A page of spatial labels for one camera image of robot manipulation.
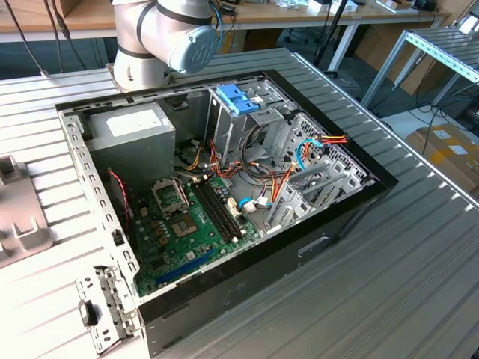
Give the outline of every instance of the workbench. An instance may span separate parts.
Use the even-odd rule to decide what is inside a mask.
[[[404,65],[395,81],[396,84],[401,83],[404,77],[410,74],[422,53],[440,61],[455,72],[452,79],[433,100],[433,105],[438,104],[459,77],[465,77],[473,84],[479,82],[479,41],[476,37],[463,34],[459,30],[449,27],[404,30],[364,95],[361,101],[364,107],[368,107],[376,96],[379,87],[384,82],[394,62],[399,58],[406,43],[415,46],[416,50]]]
[[[318,13],[304,6],[298,10],[285,10],[271,2],[269,4],[242,3],[236,8],[235,31],[323,26],[326,21],[326,12]],[[22,30],[26,33],[27,40],[55,39],[47,15],[42,16],[20,10],[16,10],[15,14]],[[431,28],[438,28],[449,15],[450,13],[446,11],[395,14],[377,5],[375,0],[367,0],[367,4],[359,6],[356,12],[342,15],[338,24],[345,25],[346,30],[328,70],[336,71],[339,68],[360,25],[431,22]],[[331,14],[328,25],[331,25],[333,17],[334,15]],[[68,14],[65,21],[72,38],[116,37],[115,16],[109,0],[82,0]],[[231,19],[228,16],[223,16],[222,21],[223,29],[230,30]],[[6,11],[0,11],[0,43],[20,40],[9,14]]]
[[[275,69],[400,183],[343,241],[160,358],[469,358],[479,205],[304,58],[215,57],[178,82]],[[55,245],[0,270],[5,358],[95,358],[74,280],[108,263],[53,105],[117,93],[106,70],[0,82],[0,153],[25,162]],[[147,358],[141,339],[106,358]]]

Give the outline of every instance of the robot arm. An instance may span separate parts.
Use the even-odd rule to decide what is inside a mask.
[[[125,90],[165,83],[179,73],[203,69],[217,48],[208,0],[114,0],[118,34],[116,82]]]

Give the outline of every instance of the slotted aluminum surface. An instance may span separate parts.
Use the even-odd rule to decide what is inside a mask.
[[[428,28],[409,30],[406,40],[469,81],[479,81],[479,38],[455,28]]]
[[[259,69],[279,71],[400,183],[347,239],[161,358],[468,358],[479,343],[477,204],[286,49],[219,56],[180,81]],[[27,163],[55,238],[0,270],[2,353],[13,348],[12,358],[96,357],[73,281],[108,253],[52,105],[110,93],[105,70],[0,82],[0,153]],[[147,352],[135,339],[107,357]]]

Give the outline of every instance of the green motherboard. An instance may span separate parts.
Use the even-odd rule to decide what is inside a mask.
[[[134,218],[129,241],[140,264],[140,272],[135,276],[140,296],[259,238],[253,223],[231,209],[233,200],[221,178],[201,181],[175,183],[183,193],[182,199],[189,204],[183,211],[167,215],[162,211],[180,202],[173,186],[130,201]]]

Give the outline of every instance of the wooden shelf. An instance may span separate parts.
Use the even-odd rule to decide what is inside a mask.
[[[19,24],[24,32],[51,31],[47,16],[28,11],[15,11]],[[446,12],[437,13],[438,15],[448,15]],[[429,12],[418,14],[396,15],[383,9],[374,3],[374,0],[368,0],[368,4],[360,6],[355,13],[345,13],[342,19],[411,19],[415,17],[430,18]],[[326,19],[326,14],[321,13],[318,16],[317,11],[312,11],[308,7],[300,7],[298,10],[285,10],[276,4],[251,4],[245,3],[237,6],[237,24],[258,24],[258,23],[278,23],[281,28],[283,22],[313,22],[318,21],[318,25]],[[113,7],[109,0],[83,0],[65,19],[69,29],[75,30],[99,30],[115,28],[115,16]],[[223,16],[225,24],[231,23],[228,16]],[[0,9],[0,32],[16,32],[16,28],[4,7]]]

